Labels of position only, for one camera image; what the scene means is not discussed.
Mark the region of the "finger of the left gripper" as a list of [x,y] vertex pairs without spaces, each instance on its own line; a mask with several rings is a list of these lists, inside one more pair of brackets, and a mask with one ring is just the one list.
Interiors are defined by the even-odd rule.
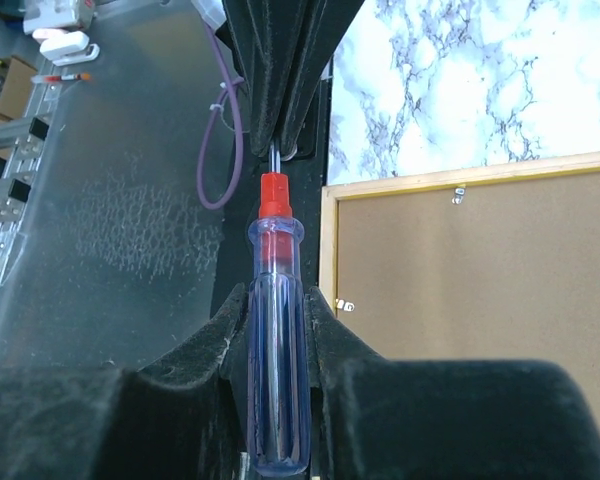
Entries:
[[264,156],[281,109],[284,81],[276,65],[281,1],[228,0],[223,3],[228,28],[250,100],[251,151]]
[[304,2],[279,116],[282,156],[292,154],[297,148],[297,139],[323,71],[362,4],[361,0]]

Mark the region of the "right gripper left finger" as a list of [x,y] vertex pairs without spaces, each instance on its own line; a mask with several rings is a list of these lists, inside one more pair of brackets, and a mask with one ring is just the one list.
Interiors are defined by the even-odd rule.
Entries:
[[198,332],[138,369],[0,368],[0,479],[234,479],[244,442],[222,366],[236,286]]

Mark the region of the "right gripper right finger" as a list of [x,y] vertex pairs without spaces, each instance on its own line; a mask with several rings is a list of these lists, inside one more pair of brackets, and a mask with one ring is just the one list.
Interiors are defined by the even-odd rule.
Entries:
[[538,360],[388,360],[305,296],[323,479],[600,479],[577,383]]

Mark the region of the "yellow picture frame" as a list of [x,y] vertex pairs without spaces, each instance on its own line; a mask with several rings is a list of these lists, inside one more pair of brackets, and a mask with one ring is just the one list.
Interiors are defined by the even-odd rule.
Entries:
[[330,186],[319,285],[394,358],[600,370],[600,152]]

